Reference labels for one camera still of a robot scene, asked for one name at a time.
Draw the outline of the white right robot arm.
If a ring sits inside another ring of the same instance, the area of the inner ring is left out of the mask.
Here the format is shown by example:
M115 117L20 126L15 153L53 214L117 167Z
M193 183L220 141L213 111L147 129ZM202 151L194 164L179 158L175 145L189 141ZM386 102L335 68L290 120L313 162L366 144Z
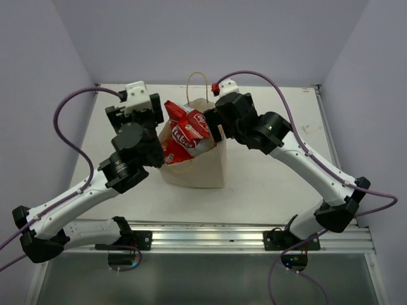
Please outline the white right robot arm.
M369 180L355 179L320 157L326 166L323 170L312 159L316 153L302 148L303 141L296 139L287 120L276 112L257 113L251 94L228 93L204 116L216 142L222 137L235 139L248 149L279 160L321 195L316 207L295 215L287 224L283 234L286 247L298 249L307 238L324 229L341 233L355 217L364 193L347 184L369 187Z

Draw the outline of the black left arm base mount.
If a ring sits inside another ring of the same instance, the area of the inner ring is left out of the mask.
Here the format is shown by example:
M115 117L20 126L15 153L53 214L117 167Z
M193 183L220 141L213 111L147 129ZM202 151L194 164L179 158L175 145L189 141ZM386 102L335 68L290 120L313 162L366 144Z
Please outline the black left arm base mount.
M135 250L150 251L153 241L151 231L131 231L122 235L112 245L101 245L106 250Z

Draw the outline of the beige paper bag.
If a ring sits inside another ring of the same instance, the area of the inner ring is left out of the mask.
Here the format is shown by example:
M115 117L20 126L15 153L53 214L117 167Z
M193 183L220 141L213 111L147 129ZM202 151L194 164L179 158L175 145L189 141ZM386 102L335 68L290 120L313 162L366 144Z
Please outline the beige paper bag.
M215 104L209 100L209 85L208 80L205 80L205 97L190 99L189 87L186 87L186 104L194 109L199 110L204 114L204 111L212 109ZM205 152L197 157L192 157L187 161L164 165L160 169L160 173L165 182L178 186L205 188L205 189L220 189L226 184L226 137L223 132L222 141L215 143L210 133L210 138L213 140L213 147L210 151ZM169 138L172 138L169 119L165 123L163 130L159 134L161 145Z

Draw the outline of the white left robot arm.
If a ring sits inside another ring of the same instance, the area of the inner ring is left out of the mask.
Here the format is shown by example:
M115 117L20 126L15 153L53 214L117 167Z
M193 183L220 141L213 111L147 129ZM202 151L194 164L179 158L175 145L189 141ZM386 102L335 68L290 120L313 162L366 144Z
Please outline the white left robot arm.
M136 251L137 240L124 217L81 222L78 217L96 205L140 184L148 167L160 168L164 152L156 127L163 123L160 96L145 89L112 92L122 107L106 108L116 135L114 153L89 176L56 198L34 208L19 206L12 212L24 254L33 263L50 261L63 251L95 245L109 250Z

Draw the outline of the red snack bag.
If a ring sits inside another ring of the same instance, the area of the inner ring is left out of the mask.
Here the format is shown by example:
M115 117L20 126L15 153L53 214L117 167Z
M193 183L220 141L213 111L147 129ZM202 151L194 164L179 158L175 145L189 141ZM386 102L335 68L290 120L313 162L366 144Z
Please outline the red snack bag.
M167 139L163 144L165 163L168 165L180 163L192 158L188 151L178 144L173 138Z

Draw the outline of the red white cassava chips bag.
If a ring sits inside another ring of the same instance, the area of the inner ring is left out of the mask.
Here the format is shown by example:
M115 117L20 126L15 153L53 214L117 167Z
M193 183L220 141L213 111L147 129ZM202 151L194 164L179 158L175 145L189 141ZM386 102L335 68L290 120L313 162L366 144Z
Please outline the red white cassava chips bag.
M212 149L213 140L210 138L209 126L202 112L169 100L164 106L169 115L172 138L191 157L197 157Z

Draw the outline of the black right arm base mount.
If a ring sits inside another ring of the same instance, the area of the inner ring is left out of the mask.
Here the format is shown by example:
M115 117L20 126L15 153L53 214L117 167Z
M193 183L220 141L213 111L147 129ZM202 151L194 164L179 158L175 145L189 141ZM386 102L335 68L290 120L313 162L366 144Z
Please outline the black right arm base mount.
M276 227L269 231L263 231L263 244L266 251L283 251L298 244L301 240L289 231ZM319 239L316 238L304 245L297 246L295 250L320 250Z

